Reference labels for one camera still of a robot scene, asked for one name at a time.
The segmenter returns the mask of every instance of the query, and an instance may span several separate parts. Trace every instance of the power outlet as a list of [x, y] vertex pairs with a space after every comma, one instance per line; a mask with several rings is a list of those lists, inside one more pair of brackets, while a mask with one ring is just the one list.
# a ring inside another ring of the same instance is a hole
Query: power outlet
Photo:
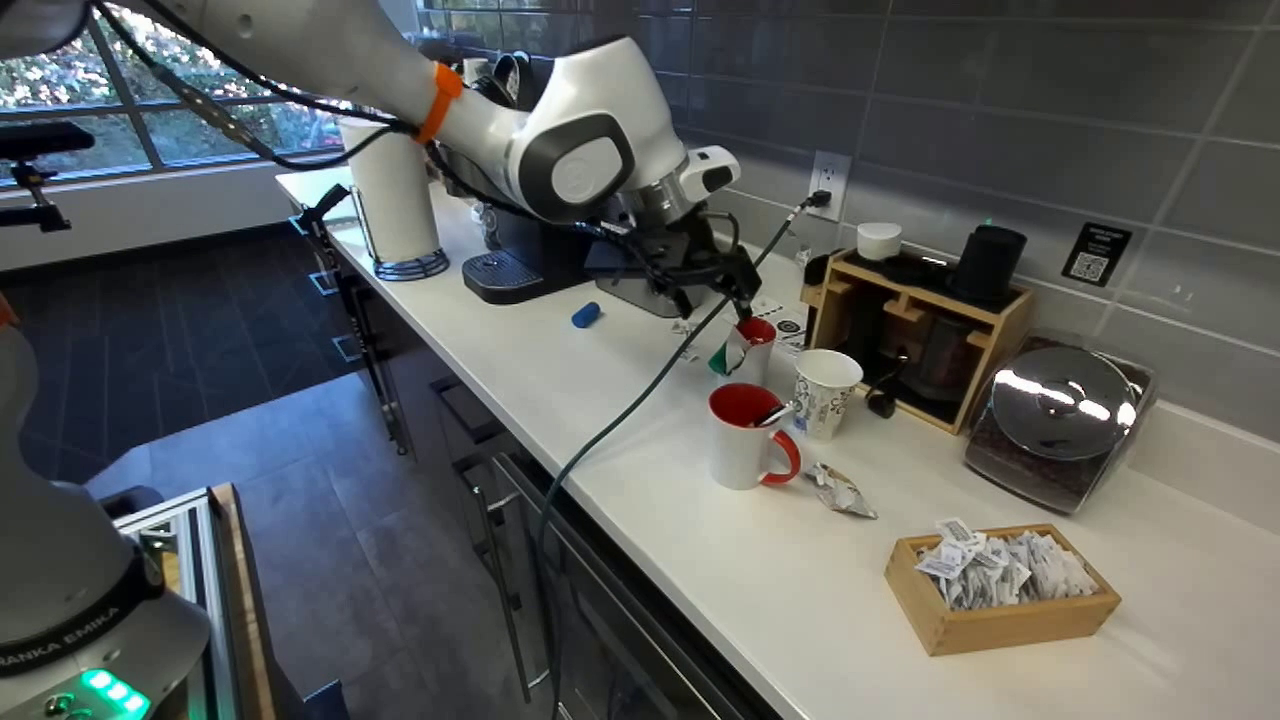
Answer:
[[831, 194], [831, 204], [829, 207], [812, 207], [812, 218], [841, 219], [843, 184], [848, 184], [848, 157], [816, 151], [812, 157], [810, 194]]

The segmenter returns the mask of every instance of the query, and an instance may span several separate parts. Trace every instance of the wall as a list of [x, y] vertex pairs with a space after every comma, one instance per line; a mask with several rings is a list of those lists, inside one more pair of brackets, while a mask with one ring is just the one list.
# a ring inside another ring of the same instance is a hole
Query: wall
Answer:
[[[843, 219], [795, 245], [901, 219], [956, 255], [982, 219], [1025, 229], [1046, 331], [1280, 441], [1277, 0], [442, 0], [421, 19], [531, 52], [631, 32], [680, 133], [744, 160], [716, 204], [748, 236], [805, 198], [812, 151], [848, 151]], [[1110, 289], [1059, 278], [1086, 219], [1135, 234]]]

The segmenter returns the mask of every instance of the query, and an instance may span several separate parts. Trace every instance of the mug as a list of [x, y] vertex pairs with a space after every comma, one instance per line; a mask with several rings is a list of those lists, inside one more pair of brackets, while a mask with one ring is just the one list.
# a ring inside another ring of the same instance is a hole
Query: mug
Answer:
[[714, 475], [725, 489], [787, 486], [801, 473], [801, 443], [764, 422], [786, 409], [759, 384], [721, 384], [714, 409]]
[[810, 350], [795, 361], [795, 424], [812, 441], [831, 441], [851, 409], [866, 369], [831, 350]]

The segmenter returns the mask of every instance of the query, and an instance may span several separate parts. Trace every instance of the cable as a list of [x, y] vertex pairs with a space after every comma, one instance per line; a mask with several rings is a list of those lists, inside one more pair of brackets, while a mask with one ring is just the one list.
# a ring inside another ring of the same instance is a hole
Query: cable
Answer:
[[[787, 229], [795, 225], [795, 218], [805, 207], [826, 207], [831, 200], [831, 194], [810, 194], [792, 211], [787, 219], [771, 234], [771, 240], [764, 245], [764, 251], [755, 255], [755, 268], [771, 255], [771, 249], [787, 236]], [[535, 555], [544, 555], [544, 546], [547, 546], [547, 525], [554, 525], [554, 499], [561, 498], [567, 473], [597, 448], [603, 443], [603, 435], [613, 435], [667, 375], [672, 369], [680, 363], [680, 358], [689, 351], [689, 343], [725, 312], [733, 297], [721, 297], [721, 305], [675, 343], [675, 351], [667, 358], [667, 363], [641, 388], [641, 395], [617, 413], [580, 453], [567, 457], [567, 466], [554, 475], [547, 491], [544, 491], [544, 511], [535, 522]], [[547, 668], [554, 668], [554, 715], [556, 715], [556, 703], [561, 703], [561, 652], [554, 645], [556, 631], [544, 631], [547, 638]]]
[[199, 120], [207, 120], [215, 133], [224, 133], [227, 140], [252, 149], [255, 157], [290, 168], [290, 171], [318, 171], [318, 168], [339, 168], [351, 157], [362, 157], [371, 140], [401, 133], [394, 125], [378, 127], [371, 135], [364, 135], [362, 144], [351, 144], [350, 151], [336, 151], [329, 160], [290, 160], [279, 151], [273, 151], [262, 135], [252, 135], [227, 109], [222, 109], [207, 91], [191, 87], [189, 82], [182, 82], [167, 64], [159, 64], [147, 47], [139, 47], [139, 42], [125, 30], [125, 19], [96, 0], [96, 11], [106, 15], [106, 25], [113, 25], [113, 32], [119, 38], [119, 46], [163, 84], [175, 91], [175, 100], [198, 111]]

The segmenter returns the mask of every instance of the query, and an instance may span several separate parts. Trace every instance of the wooden box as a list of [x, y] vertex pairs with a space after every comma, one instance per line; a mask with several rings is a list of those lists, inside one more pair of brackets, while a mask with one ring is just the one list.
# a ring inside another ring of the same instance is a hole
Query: wooden box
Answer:
[[[1078, 552], [1054, 525], [1016, 525], [1016, 527], [985, 527], [985, 531], [988, 535], [1039, 531], [1039, 535], [1054, 535], [1059, 548]], [[956, 612], [935, 594], [935, 580], [916, 568], [920, 555], [935, 546], [939, 535], [904, 535], [898, 539], [884, 568], [930, 658], [1091, 638], [1119, 608], [1116, 587], [1078, 552], [1088, 578], [1101, 583], [1098, 597]]]
[[[934, 327], [939, 321], [965, 327], [965, 350], [956, 350], [952, 358], [956, 361], [952, 401], [920, 395], [907, 384], [891, 379], [891, 395], [904, 413], [948, 432], [965, 432], [965, 424], [977, 417], [988, 373], [1006, 358], [1025, 350], [1028, 321], [1031, 321], [1031, 291], [1025, 289], [1009, 289], [1009, 299], [1002, 308], [977, 308], [920, 283], [890, 282], [884, 271], [856, 264], [848, 255], [831, 255], [826, 289], [810, 297], [810, 305], [816, 308], [812, 343], [843, 350], [861, 358], [874, 384], [875, 375], [884, 375], [884, 369], [875, 363], [891, 363], [901, 358], [907, 363], [924, 361], [934, 343]], [[874, 339], [875, 350], [856, 351], [861, 343], [856, 335], [866, 335], [870, 327], [875, 327], [875, 339]]]

